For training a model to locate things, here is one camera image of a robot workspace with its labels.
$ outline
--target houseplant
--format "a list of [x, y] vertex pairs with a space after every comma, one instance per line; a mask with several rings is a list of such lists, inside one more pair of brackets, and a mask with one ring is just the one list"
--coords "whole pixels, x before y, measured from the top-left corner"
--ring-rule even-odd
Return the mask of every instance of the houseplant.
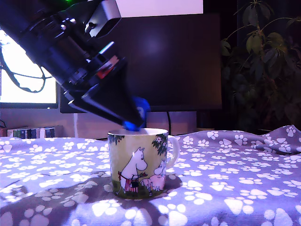
[[[233, 129], [300, 127], [301, 48], [285, 34], [267, 33], [267, 27], [277, 20], [287, 20], [289, 27], [301, 22], [301, 17], [271, 20], [272, 8], [259, 0], [241, 10], [244, 26], [221, 41], [223, 102]], [[229, 38], [241, 29], [250, 31], [245, 42], [231, 48]]]

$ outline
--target mug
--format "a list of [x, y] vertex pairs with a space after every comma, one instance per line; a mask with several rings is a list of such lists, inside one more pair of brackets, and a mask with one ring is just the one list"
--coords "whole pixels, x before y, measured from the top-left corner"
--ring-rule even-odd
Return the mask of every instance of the mug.
[[[167, 161], [167, 143], [173, 145]], [[176, 163], [180, 146], [165, 129], [119, 129], [108, 134], [114, 193], [126, 199], [154, 197], [164, 190], [166, 169]]]

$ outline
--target purple blanket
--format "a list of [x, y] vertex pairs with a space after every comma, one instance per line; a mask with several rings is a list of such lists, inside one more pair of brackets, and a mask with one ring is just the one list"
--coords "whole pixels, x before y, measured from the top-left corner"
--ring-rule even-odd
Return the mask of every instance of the purple blanket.
[[160, 196], [112, 193], [107, 142], [0, 137], [1, 226], [292, 226], [301, 224], [301, 132], [203, 131]]

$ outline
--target wall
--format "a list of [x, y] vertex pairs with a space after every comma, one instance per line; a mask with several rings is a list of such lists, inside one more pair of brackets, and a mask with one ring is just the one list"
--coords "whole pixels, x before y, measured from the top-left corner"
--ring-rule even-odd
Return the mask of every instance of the wall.
[[[160, 16], [203, 13], [202, 0], [116, 0], [121, 16]], [[172, 134], [196, 131], [195, 112], [172, 112]], [[74, 136], [73, 114], [61, 114], [59, 109], [1, 109], [1, 119], [8, 128], [21, 126], [63, 125], [64, 136]], [[90, 113], [78, 114], [78, 136], [103, 138], [119, 125]], [[149, 113], [147, 127], [168, 129], [166, 113]]]

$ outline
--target mug rim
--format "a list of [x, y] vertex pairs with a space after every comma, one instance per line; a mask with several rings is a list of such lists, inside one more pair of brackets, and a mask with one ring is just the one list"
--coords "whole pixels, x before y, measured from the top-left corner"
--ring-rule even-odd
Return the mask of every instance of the mug rim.
[[108, 132], [108, 135], [118, 135], [118, 136], [152, 136], [168, 133], [166, 129], [156, 129], [156, 128], [143, 128], [140, 131], [129, 131], [126, 129], [115, 129]]

